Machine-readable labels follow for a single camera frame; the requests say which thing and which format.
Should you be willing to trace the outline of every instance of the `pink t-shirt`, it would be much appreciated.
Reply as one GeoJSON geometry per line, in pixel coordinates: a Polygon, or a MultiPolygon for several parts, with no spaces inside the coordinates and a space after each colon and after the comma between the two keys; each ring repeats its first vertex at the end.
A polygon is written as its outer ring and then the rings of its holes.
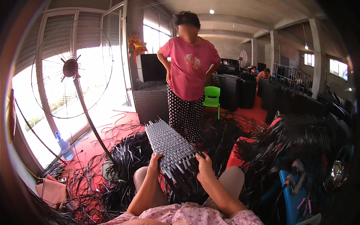
{"type": "Polygon", "coordinates": [[[169,81],[172,91],[185,101],[196,101],[204,93],[204,85],[212,63],[220,57],[209,41],[201,39],[200,45],[193,45],[174,37],[161,47],[164,57],[171,57],[169,81]]]}

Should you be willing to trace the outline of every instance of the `polka dot pants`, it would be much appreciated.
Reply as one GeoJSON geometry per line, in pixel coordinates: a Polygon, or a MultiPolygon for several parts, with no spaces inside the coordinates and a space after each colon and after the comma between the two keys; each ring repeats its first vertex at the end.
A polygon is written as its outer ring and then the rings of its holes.
{"type": "Polygon", "coordinates": [[[188,102],[175,95],[168,86],[167,100],[169,103],[169,125],[188,142],[195,143],[199,139],[203,97],[197,101],[188,102]]]}

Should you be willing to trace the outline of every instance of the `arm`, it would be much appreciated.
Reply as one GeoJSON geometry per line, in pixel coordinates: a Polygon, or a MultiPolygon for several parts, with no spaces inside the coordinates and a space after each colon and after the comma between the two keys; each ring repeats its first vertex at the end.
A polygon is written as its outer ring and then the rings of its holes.
{"type": "Polygon", "coordinates": [[[140,187],[140,190],[135,195],[134,199],[131,201],[129,207],[127,208],[127,213],[131,213],[135,216],[139,216],[145,210],[152,208],[152,201],[155,195],[156,185],[159,183],[159,166],[158,160],[162,157],[162,153],[154,154],[151,156],[149,163],[148,171],[143,184],[140,187]]]}
{"type": "Polygon", "coordinates": [[[159,49],[156,54],[158,56],[159,61],[166,68],[166,81],[168,82],[170,80],[170,77],[171,77],[171,75],[170,75],[170,63],[167,61],[167,58],[164,56],[164,54],[162,54],[161,49],[159,49]]]}
{"type": "Polygon", "coordinates": [[[217,58],[218,58],[217,63],[211,64],[210,68],[206,72],[207,78],[210,78],[212,73],[215,72],[216,69],[220,66],[220,61],[221,61],[220,56],[217,53],[216,53],[216,55],[217,55],[217,58]]]}
{"type": "Polygon", "coordinates": [[[204,155],[205,159],[196,154],[196,159],[199,161],[197,178],[204,190],[227,218],[230,218],[232,214],[238,211],[247,210],[246,206],[239,199],[235,199],[224,189],[223,185],[214,175],[210,157],[206,154],[204,155]]]}

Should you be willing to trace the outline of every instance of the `knee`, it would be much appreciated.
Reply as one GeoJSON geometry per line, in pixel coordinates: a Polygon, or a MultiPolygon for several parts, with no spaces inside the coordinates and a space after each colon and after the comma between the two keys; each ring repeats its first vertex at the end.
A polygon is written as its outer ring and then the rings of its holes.
{"type": "Polygon", "coordinates": [[[244,175],[243,171],[238,166],[230,166],[226,170],[229,173],[231,173],[232,176],[234,178],[236,178],[236,179],[239,179],[239,180],[244,180],[245,179],[245,175],[244,175]]]}
{"type": "Polygon", "coordinates": [[[147,166],[143,166],[141,168],[139,168],[138,170],[135,171],[134,173],[134,178],[137,177],[137,176],[140,176],[140,177],[145,177],[146,176],[146,172],[148,171],[148,167],[147,166]]]}

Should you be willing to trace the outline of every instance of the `green plastic chair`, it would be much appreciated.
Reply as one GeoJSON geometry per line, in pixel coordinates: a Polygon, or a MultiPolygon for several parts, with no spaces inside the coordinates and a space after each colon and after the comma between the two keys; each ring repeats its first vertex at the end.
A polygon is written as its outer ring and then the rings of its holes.
{"type": "Polygon", "coordinates": [[[205,101],[203,102],[203,106],[209,107],[217,107],[217,119],[220,118],[220,103],[219,103],[219,96],[220,96],[220,88],[214,86],[205,87],[204,91],[205,101]]]}

